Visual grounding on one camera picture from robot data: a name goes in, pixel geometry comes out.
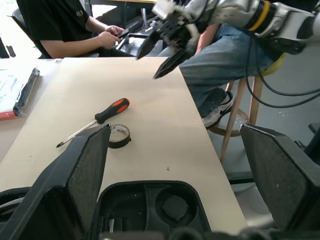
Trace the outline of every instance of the black t-shirt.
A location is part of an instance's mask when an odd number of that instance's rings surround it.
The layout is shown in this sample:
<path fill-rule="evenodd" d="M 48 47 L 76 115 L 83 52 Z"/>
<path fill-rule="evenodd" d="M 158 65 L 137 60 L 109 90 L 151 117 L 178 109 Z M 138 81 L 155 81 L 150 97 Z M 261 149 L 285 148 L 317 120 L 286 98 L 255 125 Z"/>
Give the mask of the black t-shirt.
<path fill-rule="evenodd" d="M 92 36 L 79 0 L 17 0 L 17 4 L 34 41 L 72 42 Z"/>

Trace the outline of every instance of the white sneaker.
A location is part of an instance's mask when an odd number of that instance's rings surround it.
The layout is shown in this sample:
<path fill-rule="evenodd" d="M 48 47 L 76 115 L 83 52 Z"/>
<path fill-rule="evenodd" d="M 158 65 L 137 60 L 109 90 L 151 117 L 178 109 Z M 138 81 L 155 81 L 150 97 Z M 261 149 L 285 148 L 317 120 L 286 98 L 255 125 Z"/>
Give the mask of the white sneaker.
<path fill-rule="evenodd" d="M 231 112 L 232 105 L 234 103 L 234 96 L 231 92 L 226 92 L 226 97 L 222 103 L 210 112 L 207 116 L 202 118 L 203 124 L 206 129 L 212 128 L 220 121 L 220 119 Z"/>

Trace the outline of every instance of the blue jeans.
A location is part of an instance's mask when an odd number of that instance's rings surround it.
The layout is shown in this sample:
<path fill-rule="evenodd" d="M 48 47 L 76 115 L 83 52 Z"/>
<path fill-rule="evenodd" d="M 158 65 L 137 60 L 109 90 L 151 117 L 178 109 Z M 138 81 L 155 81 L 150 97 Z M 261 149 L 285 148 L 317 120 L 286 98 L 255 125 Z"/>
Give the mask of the blue jeans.
<path fill-rule="evenodd" d="M 179 66 L 202 118 L 225 99 L 226 93 L 222 88 L 218 88 L 219 86 L 246 77 L 249 40 L 250 37 L 244 32 L 229 24 L 223 24 L 210 46 Z M 249 76 L 258 74 L 254 46 L 252 43 L 248 64 Z M 159 56 L 168 57 L 173 53 L 167 48 Z M 258 46 L 261 70 L 273 63 L 270 55 Z"/>

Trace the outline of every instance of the wooden board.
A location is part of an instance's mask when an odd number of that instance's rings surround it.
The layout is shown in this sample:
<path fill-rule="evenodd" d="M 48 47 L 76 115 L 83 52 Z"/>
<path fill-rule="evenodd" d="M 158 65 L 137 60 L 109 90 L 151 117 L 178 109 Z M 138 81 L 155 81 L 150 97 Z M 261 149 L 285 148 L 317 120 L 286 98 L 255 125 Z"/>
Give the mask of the wooden board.
<path fill-rule="evenodd" d="M 132 141 L 109 149 L 101 190 L 117 182 L 177 180 L 198 192 L 213 230 L 246 221 L 185 81 L 176 69 L 154 80 L 164 58 L 66 58 L 0 164 L 0 191 L 31 186 L 67 146 L 56 145 L 111 103 L 131 105 L 108 123 Z"/>

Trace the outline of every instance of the screwdriver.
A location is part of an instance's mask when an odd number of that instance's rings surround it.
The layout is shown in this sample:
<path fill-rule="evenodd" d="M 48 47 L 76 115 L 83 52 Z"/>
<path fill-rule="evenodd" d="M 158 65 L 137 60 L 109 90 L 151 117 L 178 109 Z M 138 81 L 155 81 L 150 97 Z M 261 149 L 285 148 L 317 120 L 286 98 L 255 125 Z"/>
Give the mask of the screwdriver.
<path fill-rule="evenodd" d="M 74 138 L 77 134 L 91 127 L 95 123 L 103 124 L 107 119 L 122 113 L 124 110 L 126 110 L 129 107 L 129 105 L 130 105 L 130 101 L 128 98 L 121 98 L 120 100 L 115 101 L 106 110 L 104 110 L 103 112 L 97 113 L 94 116 L 94 119 L 95 119 L 94 121 L 90 122 L 88 125 L 84 126 L 79 131 L 69 136 L 66 140 L 60 142 L 56 147 L 60 148 L 62 145 L 64 145 L 65 143 L 70 141 L 72 138 Z"/>

